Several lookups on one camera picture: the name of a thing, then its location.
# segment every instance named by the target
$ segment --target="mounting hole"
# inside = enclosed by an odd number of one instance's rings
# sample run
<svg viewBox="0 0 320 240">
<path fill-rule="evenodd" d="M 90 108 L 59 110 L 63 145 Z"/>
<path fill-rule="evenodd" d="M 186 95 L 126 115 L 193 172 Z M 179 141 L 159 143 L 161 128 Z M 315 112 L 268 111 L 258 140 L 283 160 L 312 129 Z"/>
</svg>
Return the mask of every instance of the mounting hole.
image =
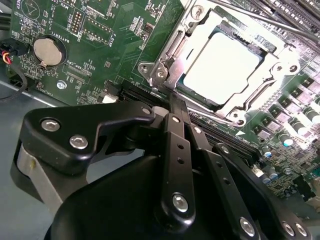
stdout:
<svg viewBox="0 0 320 240">
<path fill-rule="evenodd" d="M 223 181 L 224 181 L 225 184 L 231 185 L 231 183 L 230 183 L 230 181 L 228 180 L 228 178 L 224 178 Z"/>
<path fill-rule="evenodd" d="M 293 65 L 293 66 L 291 66 L 290 69 L 289 69 L 290 73 L 294 73 L 294 72 L 296 72 L 297 70 L 298 70 L 298 66 L 297 66 L 297 65 Z"/>
<path fill-rule="evenodd" d="M 142 66 L 140 66 L 140 70 L 141 70 L 141 72 L 143 72 L 144 74 L 146 74 L 149 69 L 148 69 L 148 67 L 147 67 L 146 65 L 142 65 Z"/>
<path fill-rule="evenodd" d="M 177 161 L 178 161 L 178 163 L 180 163 L 180 164 L 184 164 L 184 163 L 185 163 L 185 161 L 183 161 L 180 157 L 178 157 Z"/>
<path fill-rule="evenodd" d="M 239 120 L 236 122 L 236 124 L 238 124 L 239 126 L 243 126 L 245 124 L 245 121 Z"/>
</svg>

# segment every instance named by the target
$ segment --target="hole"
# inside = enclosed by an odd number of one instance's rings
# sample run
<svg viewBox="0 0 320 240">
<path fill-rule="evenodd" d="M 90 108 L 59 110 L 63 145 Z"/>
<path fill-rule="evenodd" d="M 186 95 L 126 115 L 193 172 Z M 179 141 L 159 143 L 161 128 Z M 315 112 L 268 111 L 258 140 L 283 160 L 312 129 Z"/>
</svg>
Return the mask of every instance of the hole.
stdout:
<svg viewBox="0 0 320 240">
<path fill-rule="evenodd" d="M 296 65 L 293 65 L 293 66 L 291 66 L 290 67 L 290 73 L 294 73 L 295 71 L 297 71 L 298 70 L 298 66 L 296 66 Z"/>
<path fill-rule="evenodd" d="M 224 178 L 223 181 L 224 181 L 224 183 L 227 184 L 227 185 L 230 185 L 230 184 L 231 184 L 230 181 L 228 180 L 228 178 Z"/>
<path fill-rule="evenodd" d="M 243 124 L 245 124 L 245 121 L 243 121 L 243 120 L 239 120 L 239 121 L 237 121 L 237 123 L 236 124 L 238 124 L 238 125 L 243 125 Z"/>
<path fill-rule="evenodd" d="M 178 161 L 178 163 L 180 163 L 180 164 L 184 164 L 184 163 L 185 163 L 185 161 L 183 161 L 180 157 L 178 157 L 177 161 Z"/>
</svg>

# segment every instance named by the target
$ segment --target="capacitor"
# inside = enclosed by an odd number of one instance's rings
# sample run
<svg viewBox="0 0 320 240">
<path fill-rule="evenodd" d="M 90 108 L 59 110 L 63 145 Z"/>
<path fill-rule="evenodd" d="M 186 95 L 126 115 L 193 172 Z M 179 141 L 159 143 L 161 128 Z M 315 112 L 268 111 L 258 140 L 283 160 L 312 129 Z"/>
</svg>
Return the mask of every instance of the capacitor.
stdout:
<svg viewBox="0 0 320 240">
<path fill-rule="evenodd" d="M 273 167 L 270 167 L 267 173 L 271 180 L 276 180 L 278 178 L 278 173 Z"/>
<path fill-rule="evenodd" d="M 305 116 L 313 123 L 313 124 L 320 124 L 320 114 L 317 113 L 315 110 L 308 111 Z"/>
<path fill-rule="evenodd" d="M 306 128 L 301 122 L 297 121 L 294 124 L 291 125 L 293 129 L 299 134 L 299 135 L 305 135 L 308 132 L 308 128 Z"/>
<path fill-rule="evenodd" d="M 272 156 L 272 153 L 269 147 L 266 145 L 261 147 L 261 151 L 266 158 L 270 158 Z"/>
<path fill-rule="evenodd" d="M 297 188 L 296 188 L 296 186 L 294 186 L 294 185 L 291 185 L 291 186 L 289 187 L 289 190 L 290 190 L 290 192 L 291 192 L 292 194 L 296 194 L 296 193 L 297 193 Z"/>
<path fill-rule="evenodd" d="M 290 192 L 289 189 L 284 190 L 284 191 L 283 191 L 283 194 L 284 194 L 284 196 L 285 196 L 286 198 L 291 197 L 291 192 Z"/>
<path fill-rule="evenodd" d="M 294 141 L 286 133 L 280 134 L 279 140 L 282 142 L 283 146 L 285 147 L 290 147 L 292 144 L 294 144 Z"/>
<path fill-rule="evenodd" d="M 263 182 L 264 184 L 269 184 L 269 183 L 271 183 L 271 179 L 270 179 L 269 176 L 268 176 L 267 174 L 265 174 L 265 173 L 260 177 L 260 179 L 262 180 L 262 182 Z"/>
</svg>

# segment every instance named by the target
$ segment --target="connector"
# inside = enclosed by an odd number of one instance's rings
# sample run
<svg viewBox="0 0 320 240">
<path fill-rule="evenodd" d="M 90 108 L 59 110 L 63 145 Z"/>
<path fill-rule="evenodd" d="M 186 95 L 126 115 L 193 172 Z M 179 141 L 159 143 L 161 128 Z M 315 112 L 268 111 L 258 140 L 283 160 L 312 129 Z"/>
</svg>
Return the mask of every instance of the connector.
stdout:
<svg viewBox="0 0 320 240">
<path fill-rule="evenodd" d="M 29 52 L 29 45 L 13 38 L 0 41 L 0 50 L 10 53 L 11 56 L 21 56 Z"/>
</svg>

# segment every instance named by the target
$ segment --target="surface-mount component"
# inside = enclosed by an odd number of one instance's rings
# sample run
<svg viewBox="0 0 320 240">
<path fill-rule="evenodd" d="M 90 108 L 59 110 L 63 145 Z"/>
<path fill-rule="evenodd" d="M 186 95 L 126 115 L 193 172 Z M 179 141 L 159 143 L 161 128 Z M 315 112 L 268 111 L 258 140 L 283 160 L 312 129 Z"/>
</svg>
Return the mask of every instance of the surface-mount component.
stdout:
<svg viewBox="0 0 320 240">
<path fill-rule="evenodd" d="M 320 124 L 320 114 L 315 110 L 309 110 L 305 113 L 305 116 L 313 123 Z"/>
<path fill-rule="evenodd" d="M 262 123 L 267 129 L 273 132 L 276 132 L 281 128 L 281 125 L 275 122 L 274 120 L 272 120 L 270 117 L 267 117 L 266 119 L 264 119 Z"/>
<path fill-rule="evenodd" d="M 272 157 L 272 153 L 270 151 L 270 148 L 267 146 L 267 145 L 264 145 L 261 147 L 261 151 L 263 153 L 263 155 L 266 157 L 266 158 L 270 158 Z"/>
<path fill-rule="evenodd" d="M 292 144 L 294 144 L 294 141 L 287 133 L 279 134 L 278 138 L 285 147 L 290 147 Z"/>
<path fill-rule="evenodd" d="M 295 114 L 299 111 L 301 111 L 301 108 L 297 106 L 295 103 L 293 103 L 290 99 L 286 98 L 281 103 L 281 106 L 288 110 L 289 112 Z"/>
<path fill-rule="evenodd" d="M 293 124 L 291 124 L 293 129 L 301 136 L 307 134 L 308 128 L 306 128 L 301 122 L 297 121 Z"/>
<path fill-rule="evenodd" d="M 313 101 L 312 97 L 300 88 L 294 90 L 291 95 L 304 105 L 308 105 Z"/>
<path fill-rule="evenodd" d="M 44 68 L 58 66 L 67 59 L 65 45 L 52 35 L 43 35 L 36 39 L 33 43 L 33 53 L 36 61 Z"/>
<path fill-rule="evenodd" d="M 306 79 L 303 83 L 302 86 L 305 88 L 311 90 L 315 94 L 320 93 L 320 84 L 317 83 L 316 81 L 312 80 L 311 78 Z"/>
<path fill-rule="evenodd" d="M 273 108 L 273 110 L 271 110 L 270 113 L 276 120 L 282 123 L 287 122 L 291 118 L 289 115 L 287 115 L 278 107 Z"/>
<path fill-rule="evenodd" d="M 271 132 L 269 132 L 265 127 L 258 125 L 254 130 L 254 133 L 261 139 L 268 139 L 271 136 Z"/>
<path fill-rule="evenodd" d="M 263 175 L 261 175 L 260 179 L 262 180 L 262 182 L 264 184 L 269 184 L 271 182 L 270 177 L 265 173 Z"/>
</svg>

